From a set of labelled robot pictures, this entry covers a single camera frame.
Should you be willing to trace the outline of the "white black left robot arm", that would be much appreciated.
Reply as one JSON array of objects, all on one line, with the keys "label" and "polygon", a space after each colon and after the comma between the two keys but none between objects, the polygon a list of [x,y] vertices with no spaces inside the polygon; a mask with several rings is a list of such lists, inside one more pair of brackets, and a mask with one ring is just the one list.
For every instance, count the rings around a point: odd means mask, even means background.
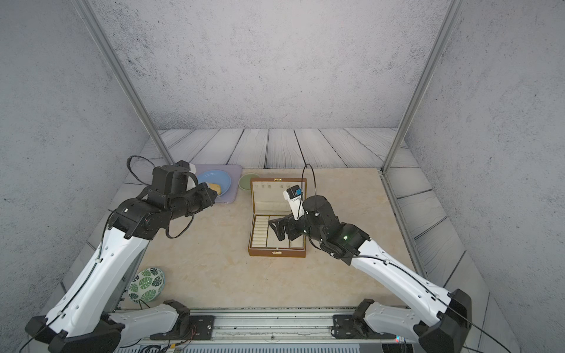
[{"label": "white black left robot arm", "polygon": [[97,251],[66,295],[45,316],[31,318],[26,333],[50,352],[114,352],[143,338],[176,341],[191,335],[190,310],[175,300],[132,314],[104,308],[160,229],[194,217],[217,196],[185,161],[154,168],[151,185],[110,214]]}]

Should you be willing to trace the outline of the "brown wooden jewelry box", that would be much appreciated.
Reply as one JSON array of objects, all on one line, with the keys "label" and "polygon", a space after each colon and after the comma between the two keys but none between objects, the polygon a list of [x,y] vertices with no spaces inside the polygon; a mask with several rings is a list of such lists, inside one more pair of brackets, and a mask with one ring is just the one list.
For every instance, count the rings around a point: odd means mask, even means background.
[{"label": "brown wooden jewelry box", "polygon": [[303,236],[290,241],[279,240],[269,222],[292,214],[285,199],[286,190],[299,185],[299,178],[259,177],[251,179],[252,230],[248,253],[252,257],[306,257]]}]

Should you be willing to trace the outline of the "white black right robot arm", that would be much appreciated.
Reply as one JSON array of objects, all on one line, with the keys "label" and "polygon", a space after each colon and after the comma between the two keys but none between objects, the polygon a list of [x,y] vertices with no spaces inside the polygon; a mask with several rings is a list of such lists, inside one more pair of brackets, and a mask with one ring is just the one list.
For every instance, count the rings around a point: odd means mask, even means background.
[{"label": "white black right robot arm", "polygon": [[295,185],[283,197],[291,214],[269,222],[279,240],[305,236],[315,248],[369,275],[406,304],[399,308],[365,299],[334,329],[336,338],[395,335],[417,342],[426,352],[461,352],[467,347],[475,328],[467,293],[448,291],[398,263],[362,229],[340,222],[324,196],[305,198]]}]

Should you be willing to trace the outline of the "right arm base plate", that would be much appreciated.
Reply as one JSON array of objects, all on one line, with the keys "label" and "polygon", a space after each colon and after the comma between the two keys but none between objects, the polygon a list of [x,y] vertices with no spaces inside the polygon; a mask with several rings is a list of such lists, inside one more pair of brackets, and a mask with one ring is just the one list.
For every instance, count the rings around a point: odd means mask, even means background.
[{"label": "right arm base plate", "polygon": [[394,340],[397,338],[396,335],[373,331],[352,315],[334,315],[330,333],[336,339]]}]

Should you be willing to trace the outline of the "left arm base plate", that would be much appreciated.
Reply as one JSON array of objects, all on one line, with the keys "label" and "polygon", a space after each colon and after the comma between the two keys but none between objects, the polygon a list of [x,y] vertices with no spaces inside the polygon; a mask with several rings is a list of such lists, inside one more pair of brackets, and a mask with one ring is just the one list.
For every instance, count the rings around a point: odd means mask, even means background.
[{"label": "left arm base plate", "polygon": [[150,335],[151,341],[210,341],[215,316],[182,316],[168,332]]}]

